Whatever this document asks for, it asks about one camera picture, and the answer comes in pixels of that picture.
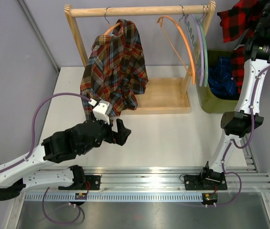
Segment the brown multicolour plaid shirt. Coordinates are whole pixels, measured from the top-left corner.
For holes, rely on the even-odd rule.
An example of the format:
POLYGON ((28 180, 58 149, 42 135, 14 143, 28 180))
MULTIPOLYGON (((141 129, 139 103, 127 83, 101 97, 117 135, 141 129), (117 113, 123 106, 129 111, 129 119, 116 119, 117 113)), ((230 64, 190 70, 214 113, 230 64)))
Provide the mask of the brown multicolour plaid shirt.
POLYGON ((140 35, 132 21, 119 19, 110 35, 96 37, 80 84, 80 93, 113 107, 109 117, 136 110, 148 77, 140 35))

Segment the orange hanger of red shirt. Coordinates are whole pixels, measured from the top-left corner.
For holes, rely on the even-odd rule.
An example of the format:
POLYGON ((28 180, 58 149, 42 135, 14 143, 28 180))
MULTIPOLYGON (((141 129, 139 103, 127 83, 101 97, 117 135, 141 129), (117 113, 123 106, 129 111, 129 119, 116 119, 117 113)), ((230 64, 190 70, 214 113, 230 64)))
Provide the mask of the orange hanger of red shirt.
POLYGON ((183 19, 186 17, 185 7, 178 5, 177 8, 177 14, 165 12, 156 19, 155 60, 151 63, 182 66, 190 75, 191 83, 195 84, 195 56, 191 52, 191 42, 182 28, 183 19))

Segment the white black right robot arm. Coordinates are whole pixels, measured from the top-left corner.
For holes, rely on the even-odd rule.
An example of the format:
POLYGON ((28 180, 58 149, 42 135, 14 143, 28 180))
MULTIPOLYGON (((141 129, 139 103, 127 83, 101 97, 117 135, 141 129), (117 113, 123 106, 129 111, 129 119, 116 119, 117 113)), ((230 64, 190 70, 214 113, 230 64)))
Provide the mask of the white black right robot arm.
POLYGON ((234 149, 246 134, 253 136, 262 125, 260 96, 267 70, 270 68, 270 0, 241 0, 232 9, 218 12, 223 41, 230 42, 245 36, 244 65, 233 72, 239 93, 232 112, 221 118, 222 135, 212 158, 192 179, 199 190, 226 190, 225 168, 234 149))

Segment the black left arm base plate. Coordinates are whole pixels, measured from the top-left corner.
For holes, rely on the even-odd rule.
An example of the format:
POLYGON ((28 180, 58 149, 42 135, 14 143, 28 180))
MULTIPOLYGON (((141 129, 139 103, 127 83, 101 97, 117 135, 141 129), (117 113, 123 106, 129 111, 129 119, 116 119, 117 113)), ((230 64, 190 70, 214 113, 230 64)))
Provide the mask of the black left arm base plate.
POLYGON ((59 186, 59 190, 99 190, 101 184, 101 176, 99 175, 86 175, 84 181, 76 181, 68 187, 59 186))

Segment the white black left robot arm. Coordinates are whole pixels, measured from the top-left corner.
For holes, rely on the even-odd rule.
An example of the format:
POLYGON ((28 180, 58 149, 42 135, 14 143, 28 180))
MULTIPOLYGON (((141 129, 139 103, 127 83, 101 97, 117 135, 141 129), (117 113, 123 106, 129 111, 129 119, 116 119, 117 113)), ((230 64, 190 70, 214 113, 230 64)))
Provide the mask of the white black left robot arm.
POLYGON ((84 170, 73 165, 59 171, 46 167, 85 155, 102 142, 123 146, 131 130, 117 119, 117 131, 112 124, 88 120, 82 124, 54 133, 26 153, 10 162, 0 164, 0 201, 10 200, 31 189, 57 187, 59 190, 81 190, 88 187, 84 170))

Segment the red black checked shirt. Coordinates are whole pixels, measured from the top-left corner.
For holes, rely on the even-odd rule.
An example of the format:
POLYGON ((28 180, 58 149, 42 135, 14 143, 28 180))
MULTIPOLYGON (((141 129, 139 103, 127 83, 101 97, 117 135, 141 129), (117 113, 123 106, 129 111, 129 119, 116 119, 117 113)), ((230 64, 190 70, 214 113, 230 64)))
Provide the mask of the red black checked shirt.
MULTIPOLYGON (((253 37, 255 28, 261 16, 263 5, 257 0, 240 0, 230 10, 220 11, 220 26, 222 27, 223 42, 232 42, 245 35, 242 42, 246 43, 253 37)), ((244 47, 240 46, 231 55, 232 77, 241 93, 244 79, 245 55, 244 47)))

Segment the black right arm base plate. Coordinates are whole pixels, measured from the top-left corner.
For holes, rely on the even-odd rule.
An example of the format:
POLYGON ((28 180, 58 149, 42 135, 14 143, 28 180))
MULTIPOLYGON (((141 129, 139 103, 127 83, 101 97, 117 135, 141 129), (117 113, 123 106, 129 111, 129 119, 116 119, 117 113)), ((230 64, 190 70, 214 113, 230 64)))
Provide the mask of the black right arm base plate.
POLYGON ((209 179, 203 179, 201 180, 199 175, 184 175, 184 185, 185 189, 188 191, 202 191, 202 190, 227 190, 228 186, 226 184, 226 181, 224 180, 224 183, 209 180, 209 179))

